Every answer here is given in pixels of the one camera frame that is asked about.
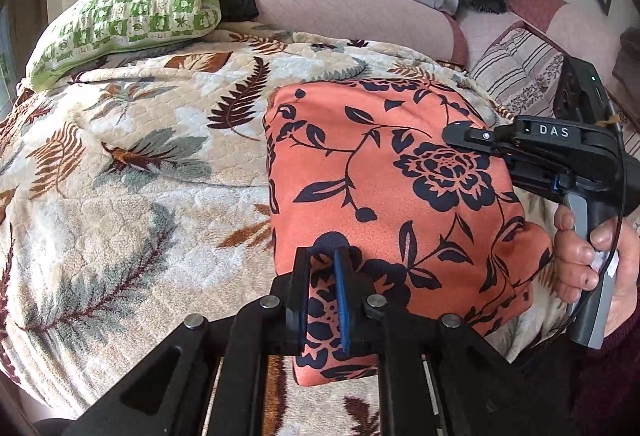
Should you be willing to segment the person's right hand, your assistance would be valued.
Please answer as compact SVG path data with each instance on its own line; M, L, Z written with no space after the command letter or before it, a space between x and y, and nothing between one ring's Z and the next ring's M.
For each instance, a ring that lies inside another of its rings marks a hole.
M574 304L581 292L596 288L599 277L591 264L597 252L611 251L617 220L603 222L591 234L590 240L582 239L574 230L575 216L564 205L554 215L556 294L566 304ZM637 308L639 278L639 236L626 221L620 229L617 243L618 267L615 289L612 295L604 336L612 335Z

